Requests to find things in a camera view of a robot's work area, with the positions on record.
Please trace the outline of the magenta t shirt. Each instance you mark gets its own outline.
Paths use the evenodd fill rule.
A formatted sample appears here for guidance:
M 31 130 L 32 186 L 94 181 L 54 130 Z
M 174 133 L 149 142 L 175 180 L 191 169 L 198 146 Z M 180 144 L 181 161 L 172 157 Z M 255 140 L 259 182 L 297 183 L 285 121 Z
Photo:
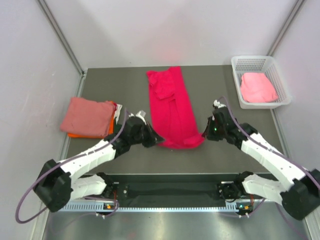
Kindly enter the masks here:
M 192 104 L 179 66 L 164 71 L 150 70 L 149 107 L 153 129 L 169 149 L 194 149 L 204 138 L 198 130 Z

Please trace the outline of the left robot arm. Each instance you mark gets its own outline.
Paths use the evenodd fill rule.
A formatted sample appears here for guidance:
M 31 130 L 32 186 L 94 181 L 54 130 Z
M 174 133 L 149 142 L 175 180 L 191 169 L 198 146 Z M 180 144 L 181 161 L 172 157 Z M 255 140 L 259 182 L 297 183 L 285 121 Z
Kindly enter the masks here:
M 40 171 L 33 191 L 52 213 L 62 209 L 69 201 L 86 196 L 109 198 L 114 187 L 102 175 L 82 176 L 127 153 L 133 145 L 150 148 L 164 141 L 142 116 L 131 115 L 120 130 L 93 147 L 59 162 L 48 160 Z

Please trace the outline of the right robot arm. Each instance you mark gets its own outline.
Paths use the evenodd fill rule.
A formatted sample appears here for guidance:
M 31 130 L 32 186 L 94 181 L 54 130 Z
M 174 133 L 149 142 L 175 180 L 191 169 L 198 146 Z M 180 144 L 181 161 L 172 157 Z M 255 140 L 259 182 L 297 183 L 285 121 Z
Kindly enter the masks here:
M 250 124 L 239 124 L 229 108 L 215 101 L 202 136 L 208 141 L 226 140 L 265 167 L 275 180 L 253 172 L 239 173 L 229 186 L 218 185 L 225 199 L 257 195 L 281 205 L 296 220 L 303 220 L 320 206 L 320 172 L 289 162 Z

